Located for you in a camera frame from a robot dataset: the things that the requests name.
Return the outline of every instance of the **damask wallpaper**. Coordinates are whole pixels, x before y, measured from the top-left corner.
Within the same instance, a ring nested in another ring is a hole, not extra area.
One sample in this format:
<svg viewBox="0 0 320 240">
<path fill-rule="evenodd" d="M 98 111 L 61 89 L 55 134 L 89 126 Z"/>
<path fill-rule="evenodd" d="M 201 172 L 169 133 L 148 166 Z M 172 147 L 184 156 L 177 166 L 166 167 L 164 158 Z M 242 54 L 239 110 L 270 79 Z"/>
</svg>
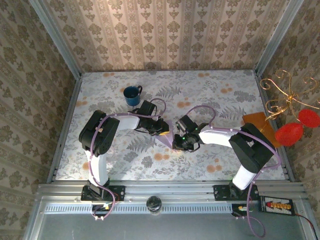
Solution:
<svg viewBox="0 0 320 240">
<path fill-rule="evenodd" d="M 27 0 L 0 0 L 0 240 L 20 239 L 75 80 Z"/>
<path fill-rule="evenodd" d="M 83 72 L 253 69 L 289 0 L 42 0 Z"/>
<path fill-rule="evenodd" d="M 279 48 L 267 66 L 264 77 L 274 76 L 278 69 L 289 71 L 293 77 L 293 89 L 306 89 L 303 77 L 313 77 L 320 81 L 320 0 L 305 0 L 294 18 Z M 288 88 L 287 82 L 280 86 Z M 316 105 L 320 88 L 300 96 L 307 104 Z M 277 98 L 279 91 L 268 91 L 270 98 Z M 300 104 L 293 106 L 296 112 Z M 287 111 L 278 119 L 279 126 L 295 120 Z M 320 128 L 305 128 L 302 139 L 286 149 L 295 177 L 304 183 L 315 217 L 320 224 Z"/>
</svg>

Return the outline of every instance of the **gray floor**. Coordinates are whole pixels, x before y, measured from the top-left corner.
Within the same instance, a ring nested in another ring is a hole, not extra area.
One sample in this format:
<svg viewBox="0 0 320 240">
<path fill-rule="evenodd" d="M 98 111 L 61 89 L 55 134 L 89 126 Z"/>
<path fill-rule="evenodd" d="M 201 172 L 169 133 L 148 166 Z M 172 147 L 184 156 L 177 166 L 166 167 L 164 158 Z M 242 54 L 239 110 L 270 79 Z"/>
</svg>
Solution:
<svg viewBox="0 0 320 240">
<path fill-rule="evenodd" d="M 41 240 L 251 240 L 246 220 L 229 214 L 113 214 L 95 221 L 89 214 L 47 214 Z M 266 228 L 265 240 L 304 240 L 299 219 L 255 213 Z M 253 227 L 262 233 L 261 227 Z"/>
</svg>

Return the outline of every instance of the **floral tablecloth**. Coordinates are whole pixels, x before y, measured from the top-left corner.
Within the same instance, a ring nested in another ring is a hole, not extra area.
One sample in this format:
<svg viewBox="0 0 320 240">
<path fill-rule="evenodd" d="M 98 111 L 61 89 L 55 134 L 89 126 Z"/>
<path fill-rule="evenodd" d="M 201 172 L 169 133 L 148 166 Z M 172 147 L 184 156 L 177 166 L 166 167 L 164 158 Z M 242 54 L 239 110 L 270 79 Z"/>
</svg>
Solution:
<svg viewBox="0 0 320 240">
<path fill-rule="evenodd" d="M 132 110 L 124 99 L 127 86 L 143 86 L 141 102 L 161 98 L 166 102 L 165 120 L 176 122 L 196 105 L 216 110 L 215 127 L 240 127 L 242 116 L 264 110 L 252 70 L 97 72 L 82 75 L 57 180 L 89 176 L 80 131 L 95 110 L 107 114 Z M 158 111 L 163 107 L 154 103 Z M 212 112 L 197 108 L 190 114 L 196 123 L 208 122 Z M 108 152 L 106 171 L 112 180 L 230 180 L 240 167 L 231 148 L 202 145 L 193 153 L 176 152 L 154 137 L 134 130 L 119 131 Z M 281 168 L 265 171 L 264 180 L 285 179 Z"/>
</svg>

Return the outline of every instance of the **orange wooden block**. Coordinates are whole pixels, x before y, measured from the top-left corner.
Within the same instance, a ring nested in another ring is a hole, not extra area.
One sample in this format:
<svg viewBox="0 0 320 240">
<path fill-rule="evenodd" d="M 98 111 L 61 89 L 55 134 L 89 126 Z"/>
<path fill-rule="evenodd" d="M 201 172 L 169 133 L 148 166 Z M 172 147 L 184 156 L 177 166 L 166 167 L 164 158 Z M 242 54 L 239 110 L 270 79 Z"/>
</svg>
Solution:
<svg viewBox="0 0 320 240">
<path fill-rule="evenodd" d="M 269 121 L 265 121 L 266 115 L 264 112 L 256 112 L 242 117 L 245 123 L 253 124 L 259 131 L 273 144 L 275 148 L 282 145 L 275 138 L 275 131 L 271 127 Z"/>
</svg>

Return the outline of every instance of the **red balloon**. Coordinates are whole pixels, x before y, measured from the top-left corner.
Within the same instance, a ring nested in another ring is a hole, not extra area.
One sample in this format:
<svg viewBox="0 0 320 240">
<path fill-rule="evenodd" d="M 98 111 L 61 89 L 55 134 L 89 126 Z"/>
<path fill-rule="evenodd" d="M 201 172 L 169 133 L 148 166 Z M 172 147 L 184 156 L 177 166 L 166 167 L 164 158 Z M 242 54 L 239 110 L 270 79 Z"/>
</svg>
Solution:
<svg viewBox="0 0 320 240">
<path fill-rule="evenodd" d="M 317 128 L 320 125 L 320 116 L 310 109 L 301 110 L 298 119 L 309 128 Z"/>
<path fill-rule="evenodd" d="M 301 123 L 287 123 L 275 132 L 275 139 L 283 146 L 289 147 L 295 144 L 304 134 Z"/>
</svg>

